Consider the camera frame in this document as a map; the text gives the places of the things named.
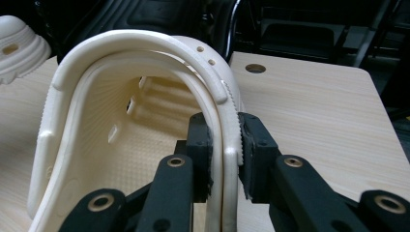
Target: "white shoe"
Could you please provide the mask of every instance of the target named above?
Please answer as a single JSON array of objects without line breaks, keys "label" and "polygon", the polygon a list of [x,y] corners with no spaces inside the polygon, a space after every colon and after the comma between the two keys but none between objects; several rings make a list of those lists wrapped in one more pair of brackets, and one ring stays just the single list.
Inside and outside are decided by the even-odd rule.
[{"label": "white shoe", "polygon": [[202,111],[213,137],[203,227],[235,231],[239,110],[232,71],[203,42],[115,30],[79,44],[48,91],[28,198],[30,230],[57,231],[93,190],[127,195],[151,182],[159,161],[186,138],[189,117]]},{"label": "white shoe", "polygon": [[19,18],[0,16],[0,84],[10,84],[39,67],[51,48]]}]

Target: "tabletop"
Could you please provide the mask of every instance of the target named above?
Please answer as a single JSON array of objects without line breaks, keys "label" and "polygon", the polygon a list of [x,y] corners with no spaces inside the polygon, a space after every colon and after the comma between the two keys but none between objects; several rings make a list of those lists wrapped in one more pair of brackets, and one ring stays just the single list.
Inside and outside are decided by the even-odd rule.
[{"label": "tabletop", "polygon": [[[358,200],[384,189],[410,200],[410,168],[383,104],[363,70],[235,52],[230,62],[247,113],[283,154],[307,159],[337,192]],[[36,139],[55,59],[0,86],[0,231],[26,231]],[[238,189],[239,231],[272,231],[267,205]]]}]

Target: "black clamp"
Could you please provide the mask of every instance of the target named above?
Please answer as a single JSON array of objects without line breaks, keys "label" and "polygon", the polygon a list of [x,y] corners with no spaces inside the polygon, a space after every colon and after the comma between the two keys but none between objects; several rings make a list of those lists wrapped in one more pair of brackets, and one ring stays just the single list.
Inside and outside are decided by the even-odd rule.
[{"label": "black clamp", "polygon": [[[275,230],[410,231],[410,203],[384,190],[365,191],[357,203],[336,192],[310,163],[284,156],[255,116],[239,113],[244,165],[239,177],[252,203],[269,204]],[[153,182],[129,196],[116,189],[89,193],[60,231],[191,231],[193,203],[212,187],[212,139],[201,113],[188,138],[161,160]]]}]

